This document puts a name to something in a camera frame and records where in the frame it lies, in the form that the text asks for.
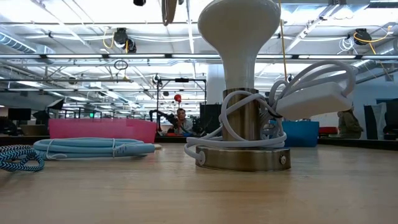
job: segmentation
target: wooden table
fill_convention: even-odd
[[[1,223],[397,223],[398,152],[292,149],[292,169],[196,167],[182,144],[142,159],[0,171]]]

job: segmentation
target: metal lamp base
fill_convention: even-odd
[[[291,168],[290,149],[238,149],[197,146],[205,154],[205,162],[196,165],[209,169],[247,172],[278,171]]]

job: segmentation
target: man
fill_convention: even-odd
[[[338,116],[338,129],[340,136],[348,139],[359,139],[363,132],[363,128],[359,125],[358,120],[355,118],[354,106],[346,111],[340,111]]]
[[[192,133],[192,121],[185,119],[185,110],[179,108],[177,110],[177,129],[174,130],[175,134]]]

